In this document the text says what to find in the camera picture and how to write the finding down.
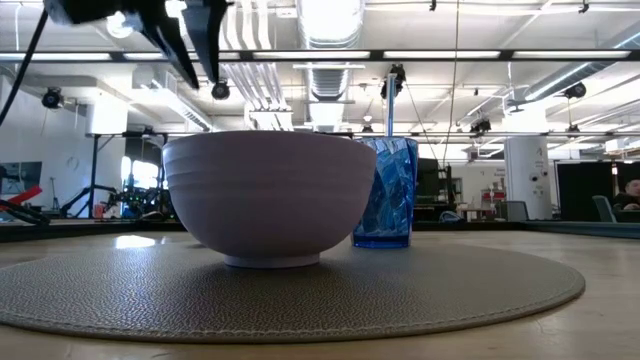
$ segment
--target blue cup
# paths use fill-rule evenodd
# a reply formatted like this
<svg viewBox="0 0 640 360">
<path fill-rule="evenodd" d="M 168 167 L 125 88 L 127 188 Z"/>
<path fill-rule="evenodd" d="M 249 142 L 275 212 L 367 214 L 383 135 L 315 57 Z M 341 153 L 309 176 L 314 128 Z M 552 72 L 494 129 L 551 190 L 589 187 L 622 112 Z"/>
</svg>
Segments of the blue cup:
<svg viewBox="0 0 640 360">
<path fill-rule="evenodd" d="M 402 137 L 363 138 L 378 155 L 364 215 L 353 231 L 353 245 L 402 248 L 411 241 L 418 173 L 418 142 Z"/>
</svg>

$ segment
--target white ceramic bowl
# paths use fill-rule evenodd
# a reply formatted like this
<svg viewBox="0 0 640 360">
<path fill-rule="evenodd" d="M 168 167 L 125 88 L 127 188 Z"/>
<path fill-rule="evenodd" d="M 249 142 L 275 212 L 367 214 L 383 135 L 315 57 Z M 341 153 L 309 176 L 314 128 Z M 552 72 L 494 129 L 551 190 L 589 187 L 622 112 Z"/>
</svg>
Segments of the white ceramic bowl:
<svg viewBox="0 0 640 360">
<path fill-rule="evenodd" d="M 376 166 L 371 148 L 335 136 L 234 131 L 163 149 L 171 200 L 198 241 L 228 265 L 316 263 L 353 231 Z"/>
</svg>

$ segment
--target white wall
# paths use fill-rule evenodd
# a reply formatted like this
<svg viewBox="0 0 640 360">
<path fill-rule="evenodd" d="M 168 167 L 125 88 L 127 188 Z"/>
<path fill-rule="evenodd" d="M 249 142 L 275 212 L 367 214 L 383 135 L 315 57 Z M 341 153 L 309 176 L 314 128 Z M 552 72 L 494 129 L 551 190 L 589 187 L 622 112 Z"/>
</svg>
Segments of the white wall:
<svg viewBox="0 0 640 360">
<path fill-rule="evenodd" d="M 462 201 L 470 207 L 481 205 L 481 193 L 494 182 L 500 183 L 506 177 L 504 161 L 495 163 L 451 164 L 451 176 L 462 179 Z M 551 203 L 557 205 L 555 168 L 549 164 L 549 180 L 551 182 Z"/>
<path fill-rule="evenodd" d="M 10 83 L 0 77 L 0 106 L 4 106 Z M 40 99 L 20 91 L 0 127 L 0 163 L 41 161 L 40 187 L 43 192 L 30 200 L 33 205 L 50 208 L 53 192 L 50 178 L 55 178 L 56 196 L 63 205 L 90 183 L 93 140 L 85 137 L 87 119 L 61 109 L 46 110 Z M 124 139 L 114 139 L 99 153 L 98 183 L 120 185 L 120 162 L 124 156 Z M 96 202 L 106 200 L 96 192 Z M 87 197 L 72 208 L 79 210 Z"/>
</svg>

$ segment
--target round placemat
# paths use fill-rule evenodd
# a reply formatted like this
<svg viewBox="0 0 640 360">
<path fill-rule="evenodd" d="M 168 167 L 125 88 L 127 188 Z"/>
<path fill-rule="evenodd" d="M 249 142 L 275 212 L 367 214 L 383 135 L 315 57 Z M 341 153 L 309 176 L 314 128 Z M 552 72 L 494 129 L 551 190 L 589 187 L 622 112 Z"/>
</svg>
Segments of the round placemat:
<svg viewBox="0 0 640 360">
<path fill-rule="evenodd" d="M 383 338 L 486 325 L 579 296 L 576 270 L 463 245 L 348 242 L 318 265 L 252 270 L 196 245 L 50 257 L 0 269 L 0 323 L 56 334 L 185 343 Z"/>
</svg>

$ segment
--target bowl base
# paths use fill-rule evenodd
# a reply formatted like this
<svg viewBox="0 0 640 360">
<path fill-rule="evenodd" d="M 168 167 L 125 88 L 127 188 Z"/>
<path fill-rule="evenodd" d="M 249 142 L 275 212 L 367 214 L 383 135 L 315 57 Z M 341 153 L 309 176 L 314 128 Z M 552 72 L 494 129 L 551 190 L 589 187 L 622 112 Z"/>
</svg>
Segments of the bowl base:
<svg viewBox="0 0 640 360">
<path fill-rule="evenodd" d="M 233 267 L 250 269 L 283 269 L 300 266 L 309 266 L 320 261 L 320 254 L 308 256 L 290 256 L 278 258 L 242 258 L 225 256 L 224 263 Z"/>
</svg>

